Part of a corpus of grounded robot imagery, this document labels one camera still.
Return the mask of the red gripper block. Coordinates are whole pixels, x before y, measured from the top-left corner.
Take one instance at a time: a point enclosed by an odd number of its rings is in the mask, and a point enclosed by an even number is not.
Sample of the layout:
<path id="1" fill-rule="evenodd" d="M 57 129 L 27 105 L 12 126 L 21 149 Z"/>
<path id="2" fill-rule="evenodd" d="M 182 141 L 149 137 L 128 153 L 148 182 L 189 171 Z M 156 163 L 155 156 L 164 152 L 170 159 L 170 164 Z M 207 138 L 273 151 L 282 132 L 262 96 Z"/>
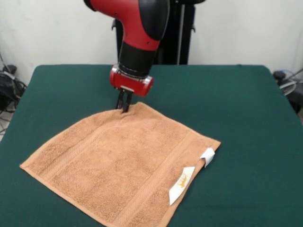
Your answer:
<path id="1" fill-rule="evenodd" d="M 118 65 L 113 65 L 110 76 L 110 84 L 119 89 L 116 109 L 123 109 L 123 113 L 129 111 L 133 93 L 137 96 L 145 97 L 153 85 L 153 77 L 134 78 L 122 72 Z"/>

